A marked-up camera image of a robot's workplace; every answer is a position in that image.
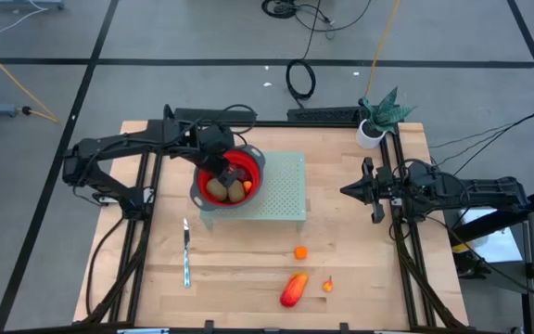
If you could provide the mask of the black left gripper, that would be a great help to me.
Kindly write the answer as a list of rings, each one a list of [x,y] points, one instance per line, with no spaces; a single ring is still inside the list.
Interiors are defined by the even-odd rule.
[[[235,135],[227,126],[217,124],[199,128],[196,133],[198,153],[194,163],[206,171],[222,171],[218,176],[219,183],[224,187],[232,184],[232,170],[225,153],[235,147]],[[239,181],[246,180],[246,171],[239,166],[233,167],[233,173]]]

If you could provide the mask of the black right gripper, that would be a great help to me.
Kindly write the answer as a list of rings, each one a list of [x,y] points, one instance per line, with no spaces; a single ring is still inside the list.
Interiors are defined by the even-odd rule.
[[[371,219],[379,224],[385,217],[381,199],[399,199],[402,196],[402,183],[387,166],[374,168],[369,157],[362,162],[362,179],[340,188],[340,192],[364,204],[372,206]]]

